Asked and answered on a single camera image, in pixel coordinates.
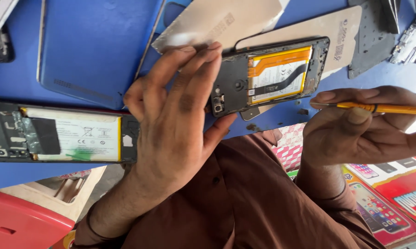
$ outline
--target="man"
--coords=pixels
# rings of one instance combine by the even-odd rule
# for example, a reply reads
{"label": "man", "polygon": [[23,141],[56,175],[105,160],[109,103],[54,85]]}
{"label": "man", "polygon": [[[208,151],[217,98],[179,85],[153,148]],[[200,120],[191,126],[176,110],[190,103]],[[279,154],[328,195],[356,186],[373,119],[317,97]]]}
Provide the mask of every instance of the man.
{"label": "man", "polygon": [[[204,107],[221,64],[218,42],[170,50],[128,90],[139,120],[138,162],[79,223],[74,248],[384,248],[356,210],[342,163],[416,156],[416,116],[326,108],[304,130],[299,174],[287,176],[271,132],[223,140],[236,115],[203,133]],[[165,85],[182,69],[169,93]],[[311,101],[416,106],[383,86],[337,89]]]}

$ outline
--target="disassembled smartphone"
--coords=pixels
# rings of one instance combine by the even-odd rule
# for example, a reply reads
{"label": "disassembled smartphone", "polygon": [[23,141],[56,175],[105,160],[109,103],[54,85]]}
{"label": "disassembled smartphone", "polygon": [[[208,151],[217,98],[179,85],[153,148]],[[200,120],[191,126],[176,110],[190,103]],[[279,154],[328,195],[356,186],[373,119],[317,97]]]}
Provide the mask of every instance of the disassembled smartphone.
{"label": "disassembled smartphone", "polygon": [[320,83],[329,43],[320,37],[225,54],[208,102],[213,115],[308,97]]}
{"label": "disassembled smartphone", "polygon": [[0,102],[0,162],[135,163],[129,113]]}

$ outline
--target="pink patterned cloth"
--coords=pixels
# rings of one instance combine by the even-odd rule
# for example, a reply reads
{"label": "pink patterned cloth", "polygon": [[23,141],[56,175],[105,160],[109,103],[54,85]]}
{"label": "pink patterned cloth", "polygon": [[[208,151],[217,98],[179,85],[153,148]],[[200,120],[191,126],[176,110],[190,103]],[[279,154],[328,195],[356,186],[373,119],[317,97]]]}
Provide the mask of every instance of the pink patterned cloth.
{"label": "pink patterned cloth", "polygon": [[282,139],[273,146],[272,151],[277,155],[286,172],[300,168],[300,157],[303,150],[303,129],[305,124],[296,124],[279,128]]}
{"label": "pink patterned cloth", "polygon": [[86,175],[89,175],[90,173],[91,173],[91,170],[89,169],[89,170],[69,173],[69,174],[66,174],[66,175],[61,175],[59,178],[68,179],[70,177],[84,177]]}

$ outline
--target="yellow screwdriver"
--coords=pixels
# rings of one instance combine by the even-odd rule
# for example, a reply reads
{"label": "yellow screwdriver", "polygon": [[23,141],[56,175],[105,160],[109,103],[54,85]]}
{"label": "yellow screwdriver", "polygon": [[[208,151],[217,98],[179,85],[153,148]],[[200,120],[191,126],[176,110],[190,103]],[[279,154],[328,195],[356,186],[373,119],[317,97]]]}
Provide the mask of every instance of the yellow screwdriver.
{"label": "yellow screwdriver", "polygon": [[327,105],[336,106],[342,109],[349,109],[353,107],[359,107],[370,111],[372,113],[401,113],[401,114],[414,114],[416,115],[416,107],[414,106],[402,106],[402,105],[384,105],[384,104],[360,104],[354,102],[341,102],[337,104],[321,104],[310,103],[311,105]]}

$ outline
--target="red plastic chair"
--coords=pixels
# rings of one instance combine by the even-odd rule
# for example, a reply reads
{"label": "red plastic chair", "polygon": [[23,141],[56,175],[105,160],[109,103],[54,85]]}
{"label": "red plastic chair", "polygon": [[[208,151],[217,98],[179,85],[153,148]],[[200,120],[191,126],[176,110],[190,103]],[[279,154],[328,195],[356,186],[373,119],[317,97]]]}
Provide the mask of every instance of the red plastic chair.
{"label": "red plastic chair", "polygon": [[64,237],[75,221],[0,192],[0,249],[47,249]]}

